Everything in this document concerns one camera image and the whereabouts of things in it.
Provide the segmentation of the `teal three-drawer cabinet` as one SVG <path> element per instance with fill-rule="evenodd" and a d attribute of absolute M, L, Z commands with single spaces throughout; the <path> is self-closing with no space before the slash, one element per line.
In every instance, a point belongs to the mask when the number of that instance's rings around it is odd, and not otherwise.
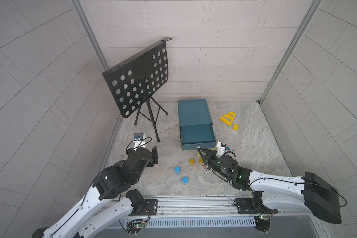
<path fill-rule="evenodd" d="M 181 149 L 212 149 L 217 141 L 206 99 L 178 101 Z"/>

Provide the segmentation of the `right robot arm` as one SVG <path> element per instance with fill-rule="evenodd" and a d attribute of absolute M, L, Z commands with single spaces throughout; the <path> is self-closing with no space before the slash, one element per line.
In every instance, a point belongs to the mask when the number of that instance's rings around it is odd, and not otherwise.
<path fill-rule="evenodd" d="M 233 151 L 221 156 L 211 149 L 197 149 L 206 168 L 240 191 L 253 193 L 252 208 L 257 213 L 279 209 L 302 210 L 331 224 L 341 224 L 339 191 L 318 175 L 284 177 L 264 174 L 238 165 Z"/>

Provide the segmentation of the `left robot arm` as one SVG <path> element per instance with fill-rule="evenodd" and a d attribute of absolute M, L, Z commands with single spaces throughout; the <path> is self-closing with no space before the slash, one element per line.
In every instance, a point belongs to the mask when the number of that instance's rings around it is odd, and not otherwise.
<path fill-rule="evenodd" d="M 158 150 L 144 147 L 131 150 L 128 158 L 105 168 L 90 188 L 61 219 L 48 228 L 37 229 L 34 238 L 92 238 L 116 220 L 138 215 L 145 199 L 138 183 L 146 167 L 158 164 Z"/>

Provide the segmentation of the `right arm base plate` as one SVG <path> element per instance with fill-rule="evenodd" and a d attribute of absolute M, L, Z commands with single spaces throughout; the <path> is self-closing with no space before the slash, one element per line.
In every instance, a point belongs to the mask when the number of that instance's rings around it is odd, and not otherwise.
<path fill-rule="evenodd" d="M 262 204 L 254 202 L 252 198 L 236 198 L 233 202 L 239 214 L 277 214 L 278 210 L 268 209 Z"/>

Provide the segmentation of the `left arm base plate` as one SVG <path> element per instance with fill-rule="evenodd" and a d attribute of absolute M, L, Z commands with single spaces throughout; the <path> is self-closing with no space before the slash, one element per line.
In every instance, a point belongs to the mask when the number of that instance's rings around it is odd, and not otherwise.
<path fill-rule="evenodd" d="M 130 216 L 155 216 L 157 214 L 158 200 L 157 199 L 146 199 L 143 205 L 138 205 L 137 208 L 133 209 Z"/>

